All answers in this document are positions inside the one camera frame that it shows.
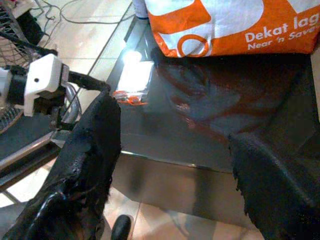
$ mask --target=wire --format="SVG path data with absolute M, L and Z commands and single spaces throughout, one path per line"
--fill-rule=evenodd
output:
M 21 204 L 21 202 L 13 195 L 11 194 L 9 191 L 4 190 L 2 192 L 8 199 L 10 199 L 14 204 Z
M 45 8 L 49 8 L 50 6 L 42 6 L 42 8 L 43 9 L 45 9 Z M 36 8 L 30 8 L 30 10 L 39 10 L 39 9 L 41 9 L 40 7 L 36 7 Z
M 54 5 L 52 5 L 51 3 L 49 3 L 49 2 L 47 2 L 47 1 L 45 1 L 45 0 L 42 0 L 42 1 L 43 1 L 45 4 L 49 5 L 49 6 L 54 6 Z M 58 8 L 58 9 L 60 10 L 60 17 L 62 17 L 64 20 L 66 20 L 67 22 L 72 23 L 72 24 L 105 24 L 105 25 L 119 24 L 119 23 L 121 23 L 121 22 L 123 22 L 123 21 L 126 21 L 126 20 L 129 20 L 130 18 L 132 18 L 132 17 L 135 16 L 134 14 L 132 14 L 132 15 L 130 15 L 130 16 L 128 16 L 128 17 L 122 18 L 120 21 L 110 21 L 110 22 L 104 22 L 104 21 L 73 21 L 73 20 L 70 20 L 70 19 L 66 18 L 66 16 L 63 14 L 63 9 L 64 9 L 67 5 L 69 5 L 69 4 L 71 4 L 71 3 L 74 3 L 74 2 L 77 2 L 77 1 L 79 1 L 79 0 L 69 1 L 69 2 L 67 2 L 65 5 L 63 5 L 62 8 L 59 8 L 59 7 L 57 7 L 57 6 L 54 6 L 54 7 Z
M 43 48 L 43 47 L 40 47 L 40 46 L 36 46 L 36 45 L 33 45 L 29 42 L 26 42 L 26 41 L 23 41 L 23 40 L 20 40 L 19 38 L 16 38 L 14 36 L 11 36 L 7 33 L 4 33 L 2 31 L 0 31 L 0 37 L 3 37 L 5 39 L 8 39 L 10 40 L 11 42 L 13 43 L 16 43 L 16 44 L 19 44 L 19 45 L 22 45 L 24 47 L 27 47 L 27 48 L 30 48 L 30 49 L 33 49 L 35 51 L 37 51 L 40 55 L 44 56 L 44 55 L 47 55 L 47 54 L 54 54 L 54 55 L 57 55 L 57 52 L 55 50 L 52 50 L 52 49 L 46 49 L 46 48 Z
M 50 21 L 50 20 L 54 20 L 54 19 L 56 19 L 56 17 L 55 16 L 51 16 L 51 17 L 49 17 L 48 16 L 48 13 L 52 10 L 52 8 L 56 8 L 56 9 L 58 9 L 58 11 L 59 11 L 59 21 L 55 24 L 55 26 L 53 27 L 53 29 L 51 30 L 51 32 L 50 32 L 50 34 L 47 34 L 46 33 L 46 35 L 48 36 L 48 39 L 46 40 L 46 42 L 45 42 L 45 44 L 43 45 L 43 47 L 45 48 L 47 45 L 48 45 L 48 43 L 49 43 L 49 41 L 50 41 L 50 39 L 51 39 L 51 36 L 52 36 L 52 34 L 54 33 L 54 31 L 56 30 L 56 28 L 57 28 L 57 26 L 61 23 L 61 21 L 62 21 L 62 18 L 61 18 L 61 8 L 60 7 L 58 7 L 58 6 L 56 6 L 56 5 L 53 5 L 53 4 L 51 4 L 51 3 L 48 3 L 48 2 L 46 2 L 46 1 L 44 1 L 44 0 L 42 0 L 45 4 L 47 4 L 48 6 L 49 6 L 49 10 L 46 12 L 46 14 L 45 14 L 45 18 L 47 19 L 47 21 L 46 21 L 46 23 L 45 23 L 45 25 L 44 25 L 44 29 L 43 29 L 43 31 L 46 33 L 46 28 L 47 28 L 47 25 L 48 25 L 48 22 Z

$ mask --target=fan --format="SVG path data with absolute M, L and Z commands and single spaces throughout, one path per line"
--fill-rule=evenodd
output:
M 0 32 L 27 42 L 6 0 L 0 0 Z M 38 55 L 32 49 L 0 37 L 0 67 L 19 65 L 27 69 L 37 58 Z M 11 127 L 22 114 L 23 111 L 9 104 L 0 106 L 0 134 Z

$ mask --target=white bottle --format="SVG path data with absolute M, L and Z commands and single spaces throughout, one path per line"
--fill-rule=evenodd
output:
M 148 19 L 148 11 L 145 0 L 133 0 L 132 3 L 135 10 L 135 15 L 139 19 Z

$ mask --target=black cable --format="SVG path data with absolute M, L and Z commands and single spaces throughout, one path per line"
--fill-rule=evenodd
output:
M 52 8 L 53 8 L 53 6 L 49 6 L 49 10 L 45 13 L 45 18 L 47 19 L 47 20 L 54 20 L 54 19 L 56 19 L 56 17 L 55 16 L 48 16 L 48 14 L 51 12 L 51 10 L 52 10 Z
M 53 19 L 47 19 L 46 22 L 45 22 L 45 24 L 44 24 L 44 28 L 43 28 L 43 32 L 44 32 L 47 36 L 49 36 L 49 34 L 47 34 L 46 29 L 47 29 L 47 26 L 48 26 L 48 23 L 49 23 L 50 20 L 53 20 Z
M 53 5 L 53 4 L 50 4 L 50 3 L 46 2 L 46 1 L 43 1 L 43 2 L 44 2 L 45 4 L 47 4 L 48 6 L 50 6 L 48 12 L 45 14 L 45 17 L 46 17 L 47 21 L 46 21 L 46 23 L 45 23 L 45 25 L 44 25 L 43 31 L 46 32 L 46 27 L 47 27 L 47 25 L 48 25 L 48 22 L 49 22 L 50 20 L 55 19 L 55 17 L 54 17 L 54 18 L 53 18 L 53 17 L 48 17 L 48 13 L 51 11 L 52 8 L 58 9 L 59 13 L 61 13 L 61 9 L 60 9 L 58 6 Z M 50 34 L 48 35 L 48 39 L 46 40 L 45 44 L 43 45 L 44 48 L 48 45 L 48 43 L 49 43 L 49 41 L 50 41 L 50 39 L 51 39 L 52 34 L 53 34 L 54 31 L 56 30 L 57 26 L 61 23 L 61 21 L 62 21 L 62 18 L 61 18 L 61 15 L 59 14 L 59 21 L 55 24 L 55 26 L 53 27 L 52 31 L 51 31 Z
M 2 192 L 8 199 L 10 199 L 14 204 L 20 204 L 21 202 L 10 192 L 8 192 L 7 190 L 4 190 Z
M 36 8 L 30 8 L 30 10 L 39 10 L 41 9 L 40 7 L 36 7 Z
M 54 5 L 52 5 L 51 3 L 49 3 L 49 2 L 47 2 L 47 1 L 45 1 L 45 0 L 42 0 L 42 1 L 43 1 L 45 4 L 49 5 L 49 6 L 50 6 L 50 5 L 51 5 L 51 6 L 54 6 Z M 73 20 L 70 20 L 70 19 L 66 18 L 66 16 L 63 14 L 63 9 L 64 9 L 67 5 L 69 5 L 69 4 L 71 4 L 71 3 L 74 3 L 74 2 L 77 2 L 77 1 L 79 1 L 79 0 L 69 1 L 69 2 L 67 2 L 65 5 L 63 5 L 63 7 L 60 9 L 60 16 L 61 16 L 64 20 L 66 20 L 67 22 L 72 23 L 72 24 L 105 24 L 105 25 L 119 24 L 119 23 L 121 23 L 121 22 L 123 22 L 123 21 L 126 21 L 126 20 L 132 18 L 133 16 L 135 16 L 134 14 L 132 14 L 132 15 L 126 17 L 126 18 L 121 19 L 120 21 L 113 21 L 113 22 L 103 22 L 103 21 L 73 21 Z

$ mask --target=black shoe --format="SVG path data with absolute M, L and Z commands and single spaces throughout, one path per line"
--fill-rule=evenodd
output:
M 112 228 L 111 240 L 127 240 L 131 229 L 131 219 L 127 215 L 120 215 Z

